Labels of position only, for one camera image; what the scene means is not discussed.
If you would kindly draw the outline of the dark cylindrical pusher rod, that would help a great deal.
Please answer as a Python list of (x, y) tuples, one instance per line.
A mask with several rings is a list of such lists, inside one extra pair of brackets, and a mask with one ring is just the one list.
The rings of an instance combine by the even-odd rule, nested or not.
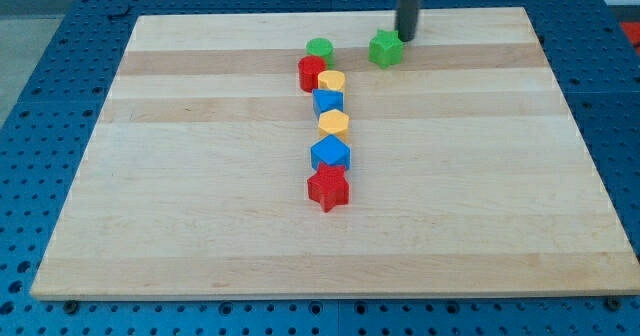
[(397, 0), (395, 29), (402, 42), (410, 42), (415, 38), (422, 1)]

